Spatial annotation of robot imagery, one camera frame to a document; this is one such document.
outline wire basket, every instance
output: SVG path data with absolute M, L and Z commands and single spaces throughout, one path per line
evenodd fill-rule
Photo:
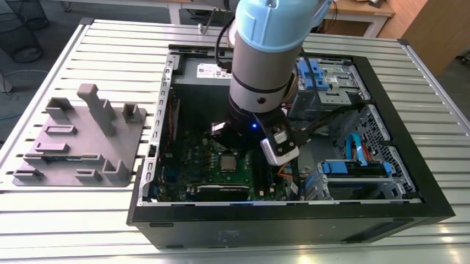
M 43 29 L 49 24 L 43 6 L 39 0 L 5 0 L 15 14 L 19 15 L 23 22 L 31 30 Z
M 24 16 L 13 13 L 0 14 L 0 49 L 19 63 L 32 62 L 43 55 L 43 49 L 25 20 Z

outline metal workbench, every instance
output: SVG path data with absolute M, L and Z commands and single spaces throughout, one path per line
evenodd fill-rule
M 125 225 L 133 185 L 125 188 L 16 187 L 19 168 L 48 115 L 48 99 L 76 96 L 95 83 L 113 106 L 155 111 L 168 44 L 214 46 L 195 26 L 95 20 L 80 25 L 0 150 L 0 261 L 65 263 L 469 263 L 469 122 L 412 50 L 394 40 L 311 35 L 307 52 L 367 56 L 457 216 L 372 244 L 157 251 Z M 149 138 L 145 117 L 141 140 Z M 136 164 L 145 153 L 137 150 Z

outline blue cable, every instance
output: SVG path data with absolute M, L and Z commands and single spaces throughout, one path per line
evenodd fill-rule
M 351 141 L 354 139 L 355 149 L 358 153 L 358 160 L 360 161 L 360 166 L 367 166 L 367 161 L 364 158 L 364 151 L 362 149 L 360 137 L 356 133 L 350 133 L 346 140 L 346 159 L 352 159 L 351 151 Z
M 19 117 L 20 115 L 23 115 L 23 113 L 21 113 L 21 114 L 17 114 L 17 115 L 13 115 L 13 116 L 11 116 L 11 117 L 3 117 L 3 118 L 0 118 L 0 120 L 12 119 L 12 118 L 15 118 L 15 117 Z

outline motherboard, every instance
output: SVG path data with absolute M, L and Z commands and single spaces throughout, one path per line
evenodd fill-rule
M 208 133 L 181 133 L 164 154 L 160 201 L 286 200 L 286 180 L 263 159 L 260 149 L 239 153 Z

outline sticker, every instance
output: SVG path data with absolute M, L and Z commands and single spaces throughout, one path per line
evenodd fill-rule
M 284 131 L 274 134 L 274 140 L 276 141 L 278 144 L 280 144 L 282 142 L 284 142 L 287 140 L 287 134 Z
M 296 186 L 296 184 L 294 183 L 294 181 L 292 181 L 292 183 L 291 183 L 291 190 L 292 190 L 292 192 L 294 192 L 295 194 L 299 192 L 299 187 Z
M 336 77 L 324 77 L 324 79 L 328 83 L 338 83 Z
M 232 75 L 224 72 L 216 64 L 201 63 L 197 65 L 197 78 L 231 79 Z

